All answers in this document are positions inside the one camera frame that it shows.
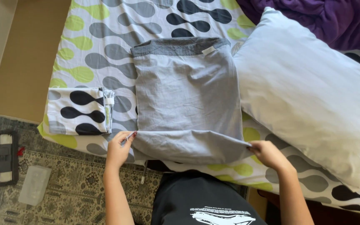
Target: forearm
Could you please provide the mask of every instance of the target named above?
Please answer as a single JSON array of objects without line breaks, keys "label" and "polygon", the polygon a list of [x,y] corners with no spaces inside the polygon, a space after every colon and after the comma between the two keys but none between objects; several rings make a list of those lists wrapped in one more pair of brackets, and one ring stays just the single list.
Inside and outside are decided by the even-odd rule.
[{"label": "forearm", "polygon": [[283,225],[313,225],[294,167],[277,171],[280,185],[280,213]]},{"label": "forearm", "polygon": [[119,179],[119,171],[106,168],[104,172],[107,225],[134,225],[126,194]]}]

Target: hand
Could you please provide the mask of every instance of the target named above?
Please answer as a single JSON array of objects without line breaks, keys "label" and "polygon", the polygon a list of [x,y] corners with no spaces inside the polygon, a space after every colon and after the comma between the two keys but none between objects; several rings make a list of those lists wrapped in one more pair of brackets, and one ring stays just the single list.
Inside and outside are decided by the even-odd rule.
[{"label": "hand", "polygon": [[271,141],[250,141],[252,148],[248,148],[263,163],[263,165],[279,172],[283,169],[295,170],[293,165]]},{"label": "hand", "polygon": [[108,143],[108,154],[106,156],[105,171],[114,170],[119,172],[120,167],[127,160],[127,156],[130,151],[130,146],[134,137],[137,135],[135,132],[123,145],[122,141],[131,133],[131,131],[120,131],[117,135]]}]

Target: patterned bed sheet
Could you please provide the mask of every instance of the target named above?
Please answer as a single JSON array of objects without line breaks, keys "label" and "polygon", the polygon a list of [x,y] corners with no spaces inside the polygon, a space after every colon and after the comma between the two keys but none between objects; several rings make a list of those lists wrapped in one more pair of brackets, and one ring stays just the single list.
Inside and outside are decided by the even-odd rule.
[{"label": "patterned bed sheet", "polygon": [[[59,43],[50,87],[100,87],[115,91],[113,133],[70,136],[49,133],[46,111],[38,127],[47,140],[106,156],[120,130],[137,130],[135,79],[130,48],[153,38],[207,36],[244,42],[255,25],[235,0],[73,0]],[[360,59],[360,52],[351,53]],[[291,161],[307,199],[360,211],[352,193],[328,171],[243,114],[245,141],[270,140]],[[164,162],[173,171],[196,169],[223,181],[279,192],[276,173],[254,156],[229,164],[194,166]]]}]

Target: carpet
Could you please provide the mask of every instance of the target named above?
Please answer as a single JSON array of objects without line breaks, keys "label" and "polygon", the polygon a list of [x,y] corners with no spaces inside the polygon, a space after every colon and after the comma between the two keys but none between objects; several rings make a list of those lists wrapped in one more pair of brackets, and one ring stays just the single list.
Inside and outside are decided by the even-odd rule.
[{"label": "carpet", "polygon": [[[105,194],[103,172],[105,158],[89,155],[44,140],[37,124],[0,116],[0,131],[18,132],[19,181],[15,186],[0,187],[0,225],[88,225],[105,224]],[[44,199],[36,206],[18,202],[27,169],[41,165],[52,169]],[[148,170],[141,184],[143,167],[123,165],[120,180],[134,221],[149,225],[154,196],[162,177],[161,172]],[[246,187],[237,185],[245,196]]]}]

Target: black t-shirt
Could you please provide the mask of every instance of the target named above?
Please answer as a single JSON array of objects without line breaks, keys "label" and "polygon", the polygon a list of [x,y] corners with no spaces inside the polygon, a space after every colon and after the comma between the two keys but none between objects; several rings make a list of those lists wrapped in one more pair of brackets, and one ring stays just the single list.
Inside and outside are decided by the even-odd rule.
[{"label": "black t-shirt", "polygon": [[266,225],[231,186],[198,171],[164,175],[152,211],[151,225]]}]

